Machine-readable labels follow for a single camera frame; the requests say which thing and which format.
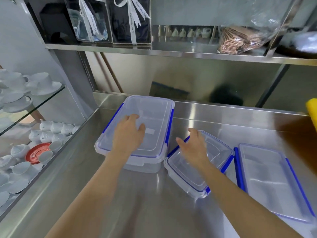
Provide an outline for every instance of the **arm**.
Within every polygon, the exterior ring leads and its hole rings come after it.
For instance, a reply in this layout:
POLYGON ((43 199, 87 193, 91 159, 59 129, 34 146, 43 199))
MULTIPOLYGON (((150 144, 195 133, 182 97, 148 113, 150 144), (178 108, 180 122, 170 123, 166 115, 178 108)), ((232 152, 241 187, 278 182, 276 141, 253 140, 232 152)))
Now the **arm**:
POLYGON ((103 214, 113 198, 120 170, 143 141, 145 125, 136 129, 138 117, 135 114, 125 116, 117 125, 111 152, 45 238, 99 236, 103 214))
POLYGON ((285 222, 259 204, 213 166, 206 155, 204 137, 189 128, 187 143, 176 138, 185 159, 195 167, 207 182, 220 208, 241 238, 301 236, 285 222))

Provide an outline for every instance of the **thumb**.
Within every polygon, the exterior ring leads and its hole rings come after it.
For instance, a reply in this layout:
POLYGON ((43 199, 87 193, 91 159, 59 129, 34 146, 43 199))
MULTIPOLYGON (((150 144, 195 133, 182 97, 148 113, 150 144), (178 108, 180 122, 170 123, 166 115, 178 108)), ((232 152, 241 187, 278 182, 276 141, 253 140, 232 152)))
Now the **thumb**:
POLYGON ((145 135, 145 124, 141 124, 138 131, 143 137, 145 135))
POLYGON ((181 138, 176 138, 176 142, 181 149, 185 147, 185 142, 181 138))

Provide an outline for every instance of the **metal table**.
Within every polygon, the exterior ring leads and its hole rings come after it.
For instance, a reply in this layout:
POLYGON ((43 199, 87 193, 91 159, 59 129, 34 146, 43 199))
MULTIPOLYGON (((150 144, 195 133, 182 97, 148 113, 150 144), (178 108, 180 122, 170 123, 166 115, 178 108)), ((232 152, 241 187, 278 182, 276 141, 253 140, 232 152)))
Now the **metal table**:
MULTIPOLYGON (((99 104, 40 177, 0 222, 0 238, 44 237, 104 160, 94 143, 125 95, 94 93, 99 104)), ((239 143, 283 151, 313 209, 317 135, 308 116, 281 111, 176 101, 169 150, 194 127, 235 147, 239 143)), ((235 182, 234 164, 227 176, 235 182)), ((101 237, 232 237, 235 232, 212 194, 194 200, 167 175, 122 170, 101 237)))

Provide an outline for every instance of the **hand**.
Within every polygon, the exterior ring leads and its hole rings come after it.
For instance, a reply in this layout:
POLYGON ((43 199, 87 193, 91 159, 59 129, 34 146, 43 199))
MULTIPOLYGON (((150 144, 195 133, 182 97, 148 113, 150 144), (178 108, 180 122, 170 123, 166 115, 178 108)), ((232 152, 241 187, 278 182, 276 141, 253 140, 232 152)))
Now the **hand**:
POLYGON ((137 130, 135 121, 139 118, 137 114, 125 116, 114 130, 112 140, 112 152, 124 156, 125 163, 131 153, 143 142, 145 125, 141 124, 137 130))
POLYGON ((188 131, 191 134, 187 143, 181 138, 176 138, 176 142, 188 163, 200 170, 205 165, 211 164, 207 157, 205 138, 197 129, 189 128, 188 131))

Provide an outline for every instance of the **gift box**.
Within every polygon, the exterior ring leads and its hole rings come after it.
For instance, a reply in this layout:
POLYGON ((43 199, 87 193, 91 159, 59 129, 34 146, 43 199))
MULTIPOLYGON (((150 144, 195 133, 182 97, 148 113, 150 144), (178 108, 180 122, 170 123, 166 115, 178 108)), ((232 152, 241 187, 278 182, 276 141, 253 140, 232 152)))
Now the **gift box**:
POLYGON ((112 42, 105 0, 65 0, 78 41, 112 42))
POLYGON ((106 0, 113 43, 150 44, 150 0, 106 0))

